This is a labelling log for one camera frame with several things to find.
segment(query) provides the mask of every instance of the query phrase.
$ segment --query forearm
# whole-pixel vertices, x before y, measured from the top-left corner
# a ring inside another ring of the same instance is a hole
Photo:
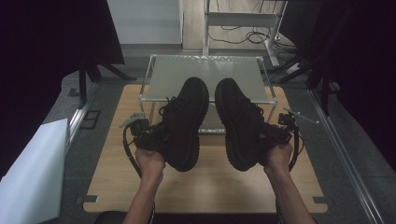
[[[147,224],[159,184],[142,179],[123,224]]]
[[[291,179],[289,171],[270,172],[267,175],[285,223],[315,224],[316,222],[309,214],[300,192]]]

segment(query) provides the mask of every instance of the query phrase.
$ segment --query shoe sole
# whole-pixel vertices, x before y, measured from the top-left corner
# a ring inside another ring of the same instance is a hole
[[[238,147],[236,130],[233,124],[230,122],[231,118],[228,117],[226,108],[222,101],[222,84],[224,80],[219,82],[215,91],[215,102],[216,109],[218,111],[221,123],[224,125],[226,134],[225,134],[225,148],[227,152],[227,158],[230,164],[239,171],[246,171],[250,167],[244,163],[241,159],[240,149]]]
[[[192,129],[189,134],[189,148],[188,151],[189,157],[186,159],[185,162],[183,162],[182,166],[176,167],[175,169],[180,171],[180,172],[187,172],[192,167],[195,166],[195,164],[198,162],[198,157],[199,157],[199,136],[198,136],[198,131],[199,128],[201,127],[202,123],[204,122],[205,115],[207,113],[207,109],[209,108],[209,91],[207,90],[206,84],[200,79],[200,83],[202,86],[202,94],[204,95],[205,101],[201,105],[201,109],[199,111],[199,117],[195,120]]]

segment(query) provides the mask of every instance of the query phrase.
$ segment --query glass table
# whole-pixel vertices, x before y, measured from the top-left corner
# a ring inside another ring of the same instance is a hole
[[[215,106],[215,89],[226,77],[233,78],[252,103],[270,106],[268,113],[264,111],[267,121],[276,109],[276,95],[262,57],[151,55],[138,97],[142,112],[147,108],[144,104],[151,103],[151,123],[158,122],[155,112],[167,104],[166,97],[178,96],[189,77],[202,79],[209,91],[209,108],[200,133],[225,133]]]

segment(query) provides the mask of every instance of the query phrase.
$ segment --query gray floor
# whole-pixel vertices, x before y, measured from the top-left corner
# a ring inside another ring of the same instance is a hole
[[[199,51],[167,48],[147,49],[137,46],[124,47],[123,53],[126,65],[120,65],[118,68],[129,75],[138,77],[136,82],[141,81],[142,76],[146,73],[150,53],[201,54]],[[211,51],[211,54],[263,55],[258,51]],[[47,223],[93,223],[98,216],[98,214],[85,212],[82,202],[91,183],[122,88],[131,83],[131,81],[124,81],[112,75],[105,68],[100,68],[100,70],[103,80],[98,84],[89,108],[90,111],[100,111],[97,123],[92,127],[93,123],[86,120],[78,130],[65,159],[61,216]],[[302,75],[279,86],[284,89],[292,110],[300,111],[311,119],[319,119],[304,86],[306,78],[307,75]],[[75,73],[64,79],[63,91],[45,122],[64,118],[70,120],[77,106],[78,74]],[[361,174],[365,186],[372,194],[384,223],[395,223],[395,172],[388,166],[361,126],[340,105],[335,95],[330,96],[329,108],[330,118],[350,158]],[[319,223],[370,223],[323,126],[321,124],[313,125],[303,119],[297,119],[297,123],[329,205],[329,210],[325,214],[314,214],[315,218]]]

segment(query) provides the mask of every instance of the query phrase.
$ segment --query wooden table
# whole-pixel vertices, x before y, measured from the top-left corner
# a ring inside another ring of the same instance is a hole
[[[275,87],[279,105],[272,121],[283,107],[289,107],[285,93]],[[127,159],[119,127],[134,112],[139,112],[140,85],[124,88],[87,195],[97,196],[95,203],[84,203],[87,212],[127,211],[139,186],[139,177]],[[186,173],[167,165],[156,196],[158,213],[275,213],[275,195],[262,166],[246,172],[235,170],[227,160],[224,135],[200,135],[200,156]],[[326,203],[306,151],[300,154],[291,172],[311,213],[324,213]]]

